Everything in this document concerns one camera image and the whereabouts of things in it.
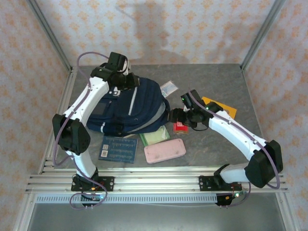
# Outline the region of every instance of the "pink pencil case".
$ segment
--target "pink pencil case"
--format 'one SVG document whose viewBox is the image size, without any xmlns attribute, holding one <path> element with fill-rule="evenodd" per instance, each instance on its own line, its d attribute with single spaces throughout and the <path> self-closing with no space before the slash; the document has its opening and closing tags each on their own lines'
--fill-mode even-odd
<svg viewBox="0 0 308 231">
<path fill-rule="evenodd" d="M 183 156 L 186 149 L 182 139 L 175 139 L 146 146 L 144 153 L 146 162 L 153 164 Z"/>
</svg>

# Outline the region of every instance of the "navy backpack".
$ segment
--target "navy backpack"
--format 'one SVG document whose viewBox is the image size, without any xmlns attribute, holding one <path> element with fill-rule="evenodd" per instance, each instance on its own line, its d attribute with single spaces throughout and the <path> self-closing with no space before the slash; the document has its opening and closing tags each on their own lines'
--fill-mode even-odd
<svg viewBox="0 0 308 231">
<path fill-rule="evenodd" d="M 170 106 L 158 83 L 140 78 L 134 89 L 118 92 L 111 88 L 94 108 L 87 127 L 108 136 L 157 131 L 167 123 Z"/>
</svg>

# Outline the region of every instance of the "orange floral pattern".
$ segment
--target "orange floral pattern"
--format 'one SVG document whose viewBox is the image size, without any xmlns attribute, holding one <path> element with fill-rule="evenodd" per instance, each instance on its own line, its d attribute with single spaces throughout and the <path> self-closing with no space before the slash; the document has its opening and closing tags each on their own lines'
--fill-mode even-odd
<svg viewBox="0 0 308 231">
<path fill-rule="evenodd" d="M 38 0 L 71 65 L 85 51 L 116 51 L 132 64 L 241 63 L 274 0 L 246 2 Z"/>
<path fill-rule="evenodd" d="M 0 14 L 0 230 L 11 231 L 29 175 L 37 174 L 67 71 L 26 1 L 6 1 Z"/>
<path fill-rule="evenodd" d="M 264 136 L 282 146 L 302 230 L 308 230 L 307 12 L 305 0 L 287 1 L 245 74 Z"/>
</svg>

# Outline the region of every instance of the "red box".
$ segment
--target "red box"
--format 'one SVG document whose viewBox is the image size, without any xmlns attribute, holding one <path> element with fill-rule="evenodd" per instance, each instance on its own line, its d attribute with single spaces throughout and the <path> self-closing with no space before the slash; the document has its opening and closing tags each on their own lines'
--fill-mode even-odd
<svg viewBox="0 0 308 231">
<path fill-rule="evenodd" d="M 188 127 L 183 125 L 181 122 L 176 122 L 173 124 L 174 134 L 188 134 Z"/>
</svg>

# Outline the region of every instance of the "green notebook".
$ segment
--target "green notebook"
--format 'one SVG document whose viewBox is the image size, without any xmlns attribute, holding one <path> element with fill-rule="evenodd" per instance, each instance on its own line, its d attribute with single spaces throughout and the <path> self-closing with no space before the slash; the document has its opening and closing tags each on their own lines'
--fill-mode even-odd
<svg viewBox="0 0 308 231">
<path fill-rule="evenodd" d="M 140 134 L 144 146 L 159 143 L 170 138 L 165 126 L 161 126 L 157 131 Z"/>
</svg>

